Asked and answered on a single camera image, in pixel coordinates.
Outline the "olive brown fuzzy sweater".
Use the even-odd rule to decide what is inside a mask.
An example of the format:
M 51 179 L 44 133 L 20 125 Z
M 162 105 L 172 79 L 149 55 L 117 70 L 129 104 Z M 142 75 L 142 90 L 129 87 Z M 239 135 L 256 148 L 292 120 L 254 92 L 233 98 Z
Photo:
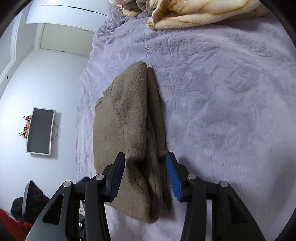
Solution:
M 125 171 L 112 207 L 129 217 L 156 222 L 171 209 L 167 184 L 166 133 L 152 68 L 130 65 L 96 102 L 93 154 L 97 172 L 125 154 Z

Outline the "white bedroom door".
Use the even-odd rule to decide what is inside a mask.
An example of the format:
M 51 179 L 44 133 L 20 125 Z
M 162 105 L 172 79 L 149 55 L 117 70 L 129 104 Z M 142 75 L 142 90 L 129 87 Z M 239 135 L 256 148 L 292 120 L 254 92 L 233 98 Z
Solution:
M 89 57 L 95 32 L 66 25 L 45 24 L 40 48 Z

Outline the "black gripper device on floor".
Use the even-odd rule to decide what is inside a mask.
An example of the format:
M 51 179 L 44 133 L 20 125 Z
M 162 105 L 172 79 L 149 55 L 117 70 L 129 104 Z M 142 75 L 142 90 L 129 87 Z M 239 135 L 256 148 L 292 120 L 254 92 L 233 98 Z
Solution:
M 43 209 L 49 202 L 49 198 L 43 194 L 43 191 L 37 185 L 30 181 L 26 188 L 22 202 L 22 217 L 26 222 L 34 224 Z M 51 205 L 46 215 L 43 217 L 44 223 L 58 225 L 60 223 L 60 214 L 64 196 L 59 195 L 55 202 Z

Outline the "red cloth on floor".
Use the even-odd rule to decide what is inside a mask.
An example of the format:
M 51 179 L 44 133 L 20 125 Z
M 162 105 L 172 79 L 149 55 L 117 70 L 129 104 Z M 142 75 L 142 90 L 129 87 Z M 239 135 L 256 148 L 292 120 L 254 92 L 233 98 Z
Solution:
M 4 210 L 0 211 L 1 229 L 0 240 L 3 241 L 24 241 L 32 228 L 32 224 L 16 221 L 11 218 Z

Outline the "lavender plush bed blanket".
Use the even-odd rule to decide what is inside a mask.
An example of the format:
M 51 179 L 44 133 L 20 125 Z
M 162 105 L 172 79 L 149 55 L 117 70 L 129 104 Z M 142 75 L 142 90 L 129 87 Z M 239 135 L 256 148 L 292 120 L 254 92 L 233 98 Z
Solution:
M 295 209 L 295 47 L 272 14 L 196 28 L 156 31 L 148 15 L 109 6 L 80 77 L 76 122 L 78 178 L 95 174 L 96 101 L 128 66 L 154 70 L 166 143 L 205 181 L 225 180 L 266 240 Z

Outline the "cream striped fleece blanket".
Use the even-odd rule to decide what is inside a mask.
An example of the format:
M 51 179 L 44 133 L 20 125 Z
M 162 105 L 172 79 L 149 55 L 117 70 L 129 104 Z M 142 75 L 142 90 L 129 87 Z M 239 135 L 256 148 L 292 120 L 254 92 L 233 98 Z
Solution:
M 147 13 L 146 26 L 154 30 L 204 26 L 224 20 L 256 18 L 269 12 L 260 1 L 250 0 L 150 0 L 110 1 L 125 16 Z

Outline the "wall mounted grey television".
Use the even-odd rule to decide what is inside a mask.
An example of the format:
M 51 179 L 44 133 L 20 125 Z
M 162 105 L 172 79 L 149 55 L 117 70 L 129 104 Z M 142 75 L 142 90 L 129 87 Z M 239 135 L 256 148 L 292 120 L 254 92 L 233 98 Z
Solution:
M 27 136 L 26 153 L 51 155 L 55 113 L 54 109 L 33 108 Z

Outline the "orange flower wall decoration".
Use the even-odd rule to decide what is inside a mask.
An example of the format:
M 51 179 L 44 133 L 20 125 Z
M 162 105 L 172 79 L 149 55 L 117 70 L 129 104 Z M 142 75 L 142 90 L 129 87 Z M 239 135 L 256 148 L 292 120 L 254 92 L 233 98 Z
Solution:
M 19 135 L 23 138 L 27 138 L 29 134 L 32 115 L 23 116 L 23 119 L 26 121 L 26 123 L 25 123 L 25 127 L 22 129 Z

